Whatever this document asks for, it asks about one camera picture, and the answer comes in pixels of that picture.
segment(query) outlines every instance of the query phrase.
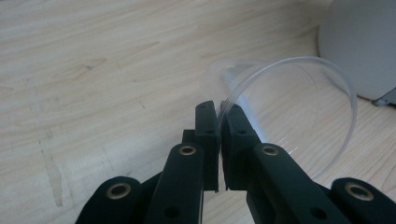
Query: screw hole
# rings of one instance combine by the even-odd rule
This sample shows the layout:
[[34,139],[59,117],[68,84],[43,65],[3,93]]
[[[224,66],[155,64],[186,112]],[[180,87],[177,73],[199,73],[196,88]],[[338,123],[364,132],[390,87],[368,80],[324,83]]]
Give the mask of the screw hole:
[[180,215],[180,210],[176,206],[170,206],[165,209],[164,213],[166,217],[175,218]]
[[131,192],[131,186],[127,183],[117,183],[108,188],[106,196],[109,199],[117,200],[127,196]]
[[194,154],[197,150],[195,147],[181,147],[180,150],[178,151],[181,155],[184,156],[190,156]]
[[264,147],[262,149],[262,152],[267,154],[268,156],[276,156],[279,153],[279,151],[273,147]]
[[374,195],[370,190],[368,190],[358,184],[347,183],[346,184],[346,192],[349,195],[351,195],[352,197],[362,200],[362,201],[371,201],[374,199]]
[[318,207],[313,207],[311,208],[311,215],[317,219],[320,220],[326,220],[327,219],[327,214],[326,212]]

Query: wooden table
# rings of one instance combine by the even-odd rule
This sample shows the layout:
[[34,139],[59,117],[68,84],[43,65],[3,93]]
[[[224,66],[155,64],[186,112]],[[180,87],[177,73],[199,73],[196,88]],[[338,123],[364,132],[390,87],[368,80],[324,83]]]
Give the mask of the wooden table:
[[[145,181],[193,128],[220,58],[317,54],[330,1],[0,2],[0,223],[73,223],[105,180]],[[353,137],[318,181],[396,200],[396,116],[359,99]],[[204,223],[252,223],[244,192],[205,194]]]

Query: white container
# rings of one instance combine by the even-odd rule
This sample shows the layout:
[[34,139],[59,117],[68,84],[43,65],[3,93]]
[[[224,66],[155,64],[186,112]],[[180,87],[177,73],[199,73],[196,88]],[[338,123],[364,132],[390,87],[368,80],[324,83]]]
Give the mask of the white container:
[[334,0],[319,27],[320,57],[340,66],[358,95],[396,87],[396,1]]

